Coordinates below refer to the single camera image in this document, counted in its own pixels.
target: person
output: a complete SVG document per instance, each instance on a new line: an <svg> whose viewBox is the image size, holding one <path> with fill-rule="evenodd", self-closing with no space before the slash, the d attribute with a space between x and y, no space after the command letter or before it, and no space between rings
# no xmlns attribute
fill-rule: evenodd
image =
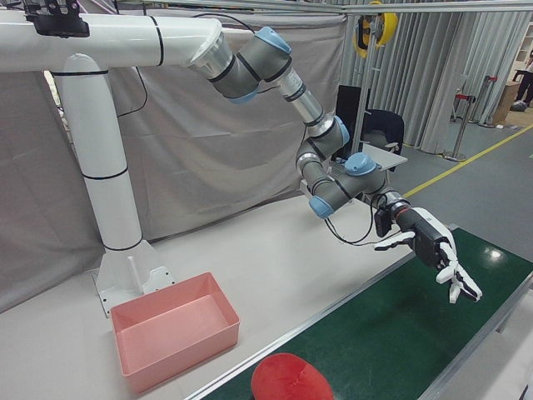
<svg viewBox="0 0 533 400"><path fill-rule="evenodd" d="M526 71L524 72L522 82L518 87L518 93L516 94L515 102L520 101L524 96L524 93L526 94L524 103L527 104L527 107L529 107L531 100L533 100L533 51L530 54L530 59L527 61Z"/></svg>

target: black cable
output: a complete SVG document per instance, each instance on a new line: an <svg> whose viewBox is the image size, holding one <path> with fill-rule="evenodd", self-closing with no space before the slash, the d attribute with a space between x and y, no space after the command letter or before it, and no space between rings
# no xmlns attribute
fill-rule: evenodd
<svg viewBox="0 0 533 400"><path fill-rule="evenodd" d="M264 92L268 92L269 90L272 90L272 89L275 89L275 88L278 88L279 86L272 86L272 87L269 87L268 89L265 89L265 90L261 90L260 92L257 92L257 94L261 94L261 93L264 93Z"/></svg>
<svg viewBox="0 0 533 400"><path fill-rule="evenodd" d="M390 193L390 192L395 192L395 190L388 190L386 192L383 192L383 193L378 193L378 194L375 194L374 196L372 196L371 198L371 201L370 201L370 227L368 228L368 231L366 231L365 235L363 237L361 237L360 239L357 239L355 241L349 241L349 240L346 240L345 238L343 238L339 232L336 230L335 228L335 225L333 225L333 222L331 221L330 218L326 218L324 220L324 222L326 223L326 226L327 228L330 230L330 232L333 234L333 236L335 236L335 238L337 238L338 240L340 240L341 242L345 243L345 244L350 244L351 246L356 246L356 247L359 247L359 246L366 246L366 245L369 245L369 244L376 244L376 243L379 243L379 242L365 242L365 243L361 243L363 240L365 240L366 238L368 238L368 235L370 235L370 232L372 231L372 228L374 227L374 202L375 200L377 200L377 202L379 202L380 198L382 197L385 197L387 193ZM386 240L394 235L396 235L396 233L393 233L387 237L384 237L383 239L381 239L380 241L382 240Z"/></svg>
<svg viewBox="0 0 533 400"><path fill-rule="evenodd" d="M249 31L251 31L252 33L256 33L256 31L254 31L250 25L247 25L245 24L243 21L241 21L240 19L237 19L235 17L232 17L231 15L227 15L227 14L219 14L217 12L203 12L202 14L197 14L197 15L193 15L192 18L198 18L198 17L205 17L205 16L214 16L214 17L225 17L225 18L229 18L229 19L232 19L233 21L237 22L237 23L240 23L243 27L245 27L246 29L248 29Z"/></svg>
<svg viewBox="0 0 533 400"><path fill-rule="evenodd" d="M147 101L148 101L148 90L147 90L147 87L146 85L144 84L144 79L142 79L142 75L141 75L141 72L139 71L139 68L138 67L135 67L135 69L137 70L137 75L139 76L139 79L141 79L141 84L142 84L142 89L144 90L144 102L142 102L142 105L136 109L136 110L131 110L131 111L128 111L128 112L124 112L120 115L117 115L117 118L120 118L120 117L124 117L125 115L128 115L128 114L133 114L133 113L136 113L137 111L140 111L144 108L144 106L147 105Z"/></svg>
<svg viewBox="0 0 533 400"><path fill-rule="evenodd" d="M303 141L306 140L306 134L307 134L307 125L304 125L303 135L301 136L301 141L300 141L300 146L303 143Z"/></svg>

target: gray floor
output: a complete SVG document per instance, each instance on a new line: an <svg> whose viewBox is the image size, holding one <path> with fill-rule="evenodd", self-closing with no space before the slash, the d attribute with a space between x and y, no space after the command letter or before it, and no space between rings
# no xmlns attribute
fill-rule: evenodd
<svg viewBox="0 0 533 400"><path fill-rule="evenodd" d="M460 121L452 122L446 149L452 149ZM472 157L519 131L467 125L461 153ZM445 223L455 223L497 246L533 261L533 130L503 144L409 198ZM453 168L455 162L404 147L409 158L391 174L406 193Z"/></svg>

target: yellow cable reel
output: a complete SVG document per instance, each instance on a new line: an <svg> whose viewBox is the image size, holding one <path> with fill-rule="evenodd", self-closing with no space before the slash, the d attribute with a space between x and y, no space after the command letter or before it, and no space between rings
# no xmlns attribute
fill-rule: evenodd
<svg viewBox="0 0 533 400"><path fill-rule="evenodd" d="M370 4L382 4L379 0L373 0ZM370 24L373 16L361 16L356 33L354 33L351 42L356 49L357 54L366 58L368 43L370 42ZM380 32L376 32L376 46L385 45L394 36L396 27L398 26L398 16L393 12L383 12L378 14L376 18L381 20Z"/></svg>

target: overhead metal frame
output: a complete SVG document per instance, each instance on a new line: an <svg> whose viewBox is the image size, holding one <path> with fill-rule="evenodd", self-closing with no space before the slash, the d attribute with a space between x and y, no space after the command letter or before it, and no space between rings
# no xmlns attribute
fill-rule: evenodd
<svg viewBox="0 0 533 400"><path fill-rule="evenodd" d="M422 2L402 4L329 4L285 0L117 0L119 3L160 3L174 6L240 8L299 13L373 15L379 13L496 13L533 11L533 0L477 0L466 2Z"/></svg>

